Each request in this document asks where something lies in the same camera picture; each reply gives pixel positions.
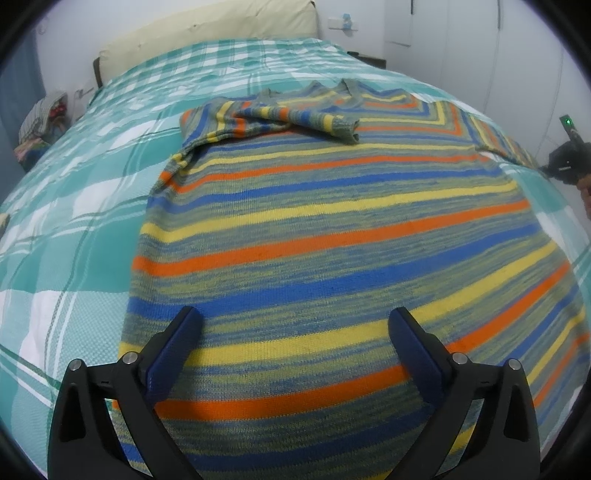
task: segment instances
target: cream headboard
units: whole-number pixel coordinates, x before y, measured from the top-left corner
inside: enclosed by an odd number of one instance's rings
[[[229,0],[161,18],[118,38],[100,51],[95,72],[99,67],[106,83],[143,61],[201,41],[301,37],[318,37],[310,0]]]

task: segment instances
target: plaid bedsheet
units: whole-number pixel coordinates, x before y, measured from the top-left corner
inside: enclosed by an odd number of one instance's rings
[[[0,241],[0,417],[42,471],[67,363],[117,358],[148,194],[181,144],[181,113],[216,96],[296,90],[312,80],[334,86],[344,77],[378,90],[402,88],[427,102],[450,99],[472,111],[439,89],[374,69],[319,40],[201,43],[109,82],[7,198],[2,211],[11,221]],[[586,234],[536,172],[502,165],[573,264],[589,311]]]

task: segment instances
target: wall switch plate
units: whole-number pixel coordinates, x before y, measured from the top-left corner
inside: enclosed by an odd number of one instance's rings
[[[329,29],[330,30],[343,30],[343,18],[329,18]],[[353,20],[351,22],[350,30],[359,30],[357,22]]]

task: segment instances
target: metal screw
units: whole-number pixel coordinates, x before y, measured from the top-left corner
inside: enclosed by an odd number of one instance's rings
[[[124,356],[121,357],[123,363],[131,365],[138,359],[137,352],[127,352]]]
[[[82,366],[82,360],[76,358],[68,364],[68,368],[72,371],[78,370]]]
[[[468,363],[468,357],[461,352],[456,352],[452,355],[452,360],[458,365]]]
[[[509,363],[509,367],[511,367],[513,370],[519,370],[521,368],[521,363],[515,358],[509,358],[507,363]]]

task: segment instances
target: curtain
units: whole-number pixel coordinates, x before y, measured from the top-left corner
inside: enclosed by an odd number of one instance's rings
[[[44,96],[33,30],[0,72],[0,202],[24,175],[13,152],[18,146],[18,130],[33,105]]]

